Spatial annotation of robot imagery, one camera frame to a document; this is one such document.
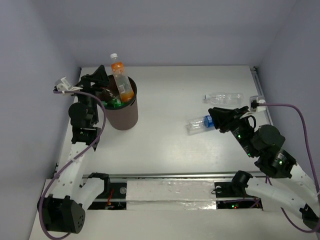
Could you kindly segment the clear unlabelled plastic bottle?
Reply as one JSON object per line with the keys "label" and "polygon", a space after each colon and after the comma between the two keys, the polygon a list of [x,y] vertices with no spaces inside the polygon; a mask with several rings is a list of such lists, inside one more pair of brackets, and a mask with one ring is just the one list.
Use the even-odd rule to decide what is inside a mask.
{"label": "clear unlabelled plastic bottle", "polygon": [[232,92],[214,92],[206,94],[203,98],[205,104],[212,104],[216,107],[240,107],[243,103],[244,96],[242,93]]}

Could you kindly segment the orange drink bottle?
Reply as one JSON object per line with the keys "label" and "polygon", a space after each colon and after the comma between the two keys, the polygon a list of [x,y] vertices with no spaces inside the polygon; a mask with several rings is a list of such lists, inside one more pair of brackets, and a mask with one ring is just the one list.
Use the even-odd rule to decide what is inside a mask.
{"label": "orange drink bottle", "polygon": [[130,80],[125,72],[125,66],[119,60],[118,55],[116,53],[112,53],[110,55],[110,58],[112,60],[112,75],[120,95],[120,100],[123,103],[127,103],[134,97],[135,94],[132,89]]}

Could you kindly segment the blue label clear bottle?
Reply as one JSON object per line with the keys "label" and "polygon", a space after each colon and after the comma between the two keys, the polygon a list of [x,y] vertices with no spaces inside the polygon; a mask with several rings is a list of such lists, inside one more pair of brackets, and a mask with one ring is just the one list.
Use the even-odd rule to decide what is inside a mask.
{"label": "blue label clear bottle", "polygon": [[210,115],[191,119],[185,127],[188,135],[200,134],[216,129],[215,122]]}

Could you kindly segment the green plastic bottle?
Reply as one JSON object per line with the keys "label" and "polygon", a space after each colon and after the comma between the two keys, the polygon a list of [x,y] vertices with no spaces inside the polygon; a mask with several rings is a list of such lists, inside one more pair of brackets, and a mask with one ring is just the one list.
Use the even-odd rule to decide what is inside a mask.
{"label": "green plastic bottle", "polygon": [[102,101],[105,108],[120,108],[124,105],[124,103],[117,98],[113,98],[109,101]]}

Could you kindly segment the red label water bottle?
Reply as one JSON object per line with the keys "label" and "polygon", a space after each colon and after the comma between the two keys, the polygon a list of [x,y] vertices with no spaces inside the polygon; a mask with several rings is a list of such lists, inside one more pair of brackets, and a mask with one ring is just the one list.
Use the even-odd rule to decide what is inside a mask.
{"label": "red label water bottle", "polygon": [[103,88],[103,87],[101,88],[101,92],[98,93],[97,96],[101,101],[104,101],[104,102],[109,102],[114,99],[119,99],[118,92],[115,92],[108,88]]}

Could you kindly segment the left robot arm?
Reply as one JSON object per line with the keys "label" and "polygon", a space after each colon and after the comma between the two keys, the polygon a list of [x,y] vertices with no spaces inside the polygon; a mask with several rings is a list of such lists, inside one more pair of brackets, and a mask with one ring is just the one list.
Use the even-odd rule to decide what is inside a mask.
{"label": "left robot arm", "polygon": [[62,240],[70,234],[78,234],[94,200],[110,194],[110,178],[106,173],[93,172],[82,182],[90,155],[97,150],[107,122],[104,115],[102,127],[96,126],[98,108],[106,112],[97,94],[109,83],[106,69],[100,65],[93,74],[82,76],[77,84],[71,85],[63,77],[53,89],[54,94],[76,97],[77,102],[68,109],[72,138],[66,164],[50,180],[37,204],[40,226],[50,240],[55,239],[52,232],[64,233]]}

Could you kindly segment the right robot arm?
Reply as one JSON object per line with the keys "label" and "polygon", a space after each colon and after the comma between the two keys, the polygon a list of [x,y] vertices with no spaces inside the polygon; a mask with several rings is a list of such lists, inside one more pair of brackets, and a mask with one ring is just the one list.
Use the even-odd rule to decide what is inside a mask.
{"label": "right robot arm", "polygon": [[291,212],[307,226],[306,233],[320,231],[320,184],[316,176],[310,178],[296,159],[283,149],[285,137],[270,124],[256,128],[249,119],[257,108],[244,106],[208,110],[212,126],[221,133],[230,132],[246,155],[257,158],[255,166],[267,179],[278,180],[290,191],[268,183],[261,183],[250,173],[239,170],[230,182],[215,183],[212,194],[218,198],[257,197],[279,206],[284,213]]}

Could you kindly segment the brown cylindrical bin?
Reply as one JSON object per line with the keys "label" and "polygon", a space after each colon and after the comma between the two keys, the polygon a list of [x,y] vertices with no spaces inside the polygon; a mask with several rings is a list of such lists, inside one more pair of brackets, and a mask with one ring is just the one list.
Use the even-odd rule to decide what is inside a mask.
{"label": "brown cylindrical bin", "polygon": [[[118,88],[116,86],[116,82],[114,80],[113,75],[109,75],[109,86],[104,87],[108,88],[112,91],[115,91],[119,95]],[[105,108],[106,118],[108,119],[111,126],[117,130],[129,130],[134,127],[138,121],[138,101],[137,101],[137,86],[132,78],[129,77],[129,81],[131,87],[134,92],[134,97],[128,101],[124,102],[124,105],[118,108]]]}

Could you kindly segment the metal base rail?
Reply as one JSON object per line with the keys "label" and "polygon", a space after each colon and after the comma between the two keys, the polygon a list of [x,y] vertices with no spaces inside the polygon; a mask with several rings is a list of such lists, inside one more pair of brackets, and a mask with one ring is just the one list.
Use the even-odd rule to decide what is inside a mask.
{"label": "metal base rail", "polygon": [[110,191],[99,195],[90,210],[190,211],[263,209],[255,196],[222,196],[230,178],[113,178]]}

